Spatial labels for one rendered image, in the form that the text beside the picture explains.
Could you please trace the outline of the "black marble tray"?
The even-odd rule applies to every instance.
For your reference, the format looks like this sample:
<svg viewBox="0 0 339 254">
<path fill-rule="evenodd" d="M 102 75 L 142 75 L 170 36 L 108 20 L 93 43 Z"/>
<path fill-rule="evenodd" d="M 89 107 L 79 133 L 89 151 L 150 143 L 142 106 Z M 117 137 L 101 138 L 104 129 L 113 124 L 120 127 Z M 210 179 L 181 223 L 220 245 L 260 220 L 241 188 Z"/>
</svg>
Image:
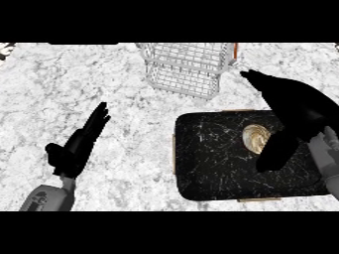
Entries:
<svg viewBox="0 0 339 254">
<path fill-rule="evenodd" d="M 306 144 L 284 169 L 260 173 L 244 130 L 257 124 L 269 132 L 282 123 L 269 110 L 195 112 L 175 127 L 176 178 L 181 195 L 195 201 L 328 195 Z"/>
</svg>

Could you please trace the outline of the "cream frosted cupcake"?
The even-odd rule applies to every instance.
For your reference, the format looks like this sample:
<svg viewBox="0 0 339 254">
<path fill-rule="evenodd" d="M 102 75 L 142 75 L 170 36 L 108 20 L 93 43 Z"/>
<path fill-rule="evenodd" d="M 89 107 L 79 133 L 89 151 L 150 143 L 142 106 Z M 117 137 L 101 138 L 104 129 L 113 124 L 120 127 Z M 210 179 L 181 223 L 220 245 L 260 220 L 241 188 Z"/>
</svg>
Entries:
<svg viewBox="0 0 339 254">
<path fill-rule="evenodd" d="M 244 144 L 251 152 L 260 154 L 271 137 L 265 126 L 251 124 L 244 129 Z"/>
</svg>

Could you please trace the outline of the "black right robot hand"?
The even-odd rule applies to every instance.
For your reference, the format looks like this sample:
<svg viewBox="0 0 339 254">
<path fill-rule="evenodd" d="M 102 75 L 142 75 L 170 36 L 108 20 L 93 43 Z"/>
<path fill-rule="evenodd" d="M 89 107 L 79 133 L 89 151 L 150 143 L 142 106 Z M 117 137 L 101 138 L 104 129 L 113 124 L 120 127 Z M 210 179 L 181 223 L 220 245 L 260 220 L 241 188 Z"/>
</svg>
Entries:
<svg viewBox="0 0 339 254">
<path fill-rule="evenodd" d="M 331 97 L 306 82 L 269 75 L 259 70 L 241 71 L 262 93 L 266 104 L 282 123 L 265 145 L 256 169 L 260 173 L 279 171 L 297 152 L 300 142 L 315 146 L 324 136 L 331 154 L 339 160 L 339 105 Z"/>
</svg>

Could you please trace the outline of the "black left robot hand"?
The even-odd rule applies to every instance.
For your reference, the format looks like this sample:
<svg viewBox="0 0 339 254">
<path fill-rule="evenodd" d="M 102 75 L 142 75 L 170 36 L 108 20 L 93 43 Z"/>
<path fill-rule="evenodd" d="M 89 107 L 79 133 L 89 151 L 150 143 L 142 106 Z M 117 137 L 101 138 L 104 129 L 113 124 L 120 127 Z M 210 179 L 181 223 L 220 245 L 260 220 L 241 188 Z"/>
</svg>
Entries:
<svg viewBox="0 0 339 254">
<path fill-rule="evenodd" d="M 48 144 L 49 164 L 55 167 L 54 174 L 57 176 L 76 179 L 83 173 L 93 145 L 110 119 L 107 103 L 102 102 L 88 119 L 85 127 L 73 134 L 67 145 Z"/>
</svg>

